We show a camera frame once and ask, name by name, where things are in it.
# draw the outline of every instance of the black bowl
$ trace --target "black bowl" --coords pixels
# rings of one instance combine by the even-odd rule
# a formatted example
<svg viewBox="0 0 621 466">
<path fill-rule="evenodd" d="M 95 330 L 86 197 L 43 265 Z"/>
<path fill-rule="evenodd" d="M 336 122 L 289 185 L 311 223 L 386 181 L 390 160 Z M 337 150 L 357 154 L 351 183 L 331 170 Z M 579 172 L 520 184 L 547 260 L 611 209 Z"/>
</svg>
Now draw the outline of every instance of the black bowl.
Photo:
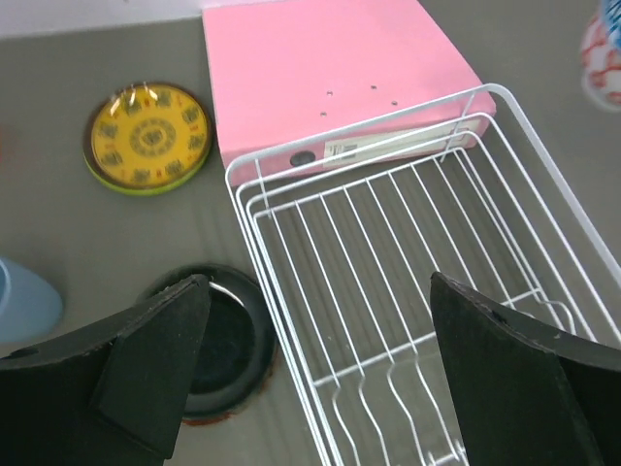
<svg viewBox="0 0 621 466">
<path fill-rule="evenodd" d="M 209 277 L 212 305 L 183 421 L 205 424 L 238 412 L 262 390 L 273 371 L 278 339 L 261 288 L 231 267 L 209 263 L 180 267 L 160 278 L 139 299 L 191 275 Z"/>
</svg>

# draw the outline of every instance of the patterned cup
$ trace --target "patterned cup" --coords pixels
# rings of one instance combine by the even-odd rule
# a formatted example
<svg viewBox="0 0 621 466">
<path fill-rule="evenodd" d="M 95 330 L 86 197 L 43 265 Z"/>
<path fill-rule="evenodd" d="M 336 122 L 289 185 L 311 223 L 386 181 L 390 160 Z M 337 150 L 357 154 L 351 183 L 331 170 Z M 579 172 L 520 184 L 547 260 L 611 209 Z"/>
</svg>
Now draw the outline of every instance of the patterned cup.
<svg viewBox="0 0 621 466">
<path fill-rule="evenodd" d="M 580 53 L 587 96 L 602 110 L 621 112 L 621 50 L 609 40 L 600 10 L 589 21 Z"/>
</svg>

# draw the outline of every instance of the white wire dish rack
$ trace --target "white wire dish rack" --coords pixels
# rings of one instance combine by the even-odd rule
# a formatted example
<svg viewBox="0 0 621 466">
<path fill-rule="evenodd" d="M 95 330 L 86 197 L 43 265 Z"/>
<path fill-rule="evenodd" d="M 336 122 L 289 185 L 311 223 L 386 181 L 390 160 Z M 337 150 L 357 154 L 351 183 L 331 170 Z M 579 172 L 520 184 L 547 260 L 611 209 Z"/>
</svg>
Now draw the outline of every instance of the white wire dish rack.
<svg viewBox="0 0 621 466">
<path fill-rule="evenodd" d="M 479 92 L 494 97 L 494 117 L 469 113 Z M 456 101 L 462 116 L 443 123 L 452 134 L 412 130 L 397 136 L 421 136 L 411 147 L 305 178 L 291 177 L 309 165 L 260 175 L 270 157 Z M 482 139 L 462 124 L 472 118 L 490 121 Z M 477 146 L 453 147 L 461 136 Z M 438 143 L 448 149 L 390 160 Z M 247 164 L 257 179 L 232 186 Z M 436 270 L 584 338 L 621 342 L 609 311 L 619 265 L 500 85 L 246 155 L 226 177 L 324 465 L 468 464 L 428 305 Z"/>
</svg>

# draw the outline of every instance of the pink box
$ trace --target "pink box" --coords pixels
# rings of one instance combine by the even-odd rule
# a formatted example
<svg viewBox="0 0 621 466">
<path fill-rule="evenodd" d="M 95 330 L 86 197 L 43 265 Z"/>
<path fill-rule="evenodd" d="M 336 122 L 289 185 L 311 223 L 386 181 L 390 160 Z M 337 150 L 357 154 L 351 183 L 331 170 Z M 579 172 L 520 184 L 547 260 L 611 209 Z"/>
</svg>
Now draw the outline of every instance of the pink box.
<svg viewBox="0 0 621 466">
<path fill-rule="evenodd" d="M 203 23 L 225 166 L 255 150 L 481 85 L 415 0 L 284 0 L 207 9 Z M 357 156 L 338 162 L 330 157 L 398 131 L 459 117 L 466 103 L 454 101 L 343 140 L 271 157 L 261 162 L 262 175 L 313 159 L 325 161 L 308 172 L 358 161 Z M 477 94 L 469 109 L 490 115 L 495 111 L 487 93 Z M 464 125 L 482 134 L 488 122 L 473 119 Z M 440 132 L 452 130 L 446 125 Z M 466 139 L 455 146 L 474 144 Z M 442 148 L 428 147 L 407 156 Z M 257 174 L 246 165 L 231 177 L 233 184 L 240 184 Z"/>
</svg>

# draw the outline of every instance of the light blue mug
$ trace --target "light blue mug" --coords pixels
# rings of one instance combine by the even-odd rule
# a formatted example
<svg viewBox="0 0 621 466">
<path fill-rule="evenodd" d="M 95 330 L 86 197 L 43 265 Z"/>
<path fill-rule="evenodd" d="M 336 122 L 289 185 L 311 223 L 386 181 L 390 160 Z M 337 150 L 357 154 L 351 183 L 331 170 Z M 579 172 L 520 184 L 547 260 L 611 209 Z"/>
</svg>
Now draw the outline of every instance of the light blue mug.
<svg viewBox="0 0 621 466">
<path fill-rule="evenodd" d="M 0 344 L 50 332 L 62 311 L 62 299 L 48 282 L 0 257 Z"/>
</svg>

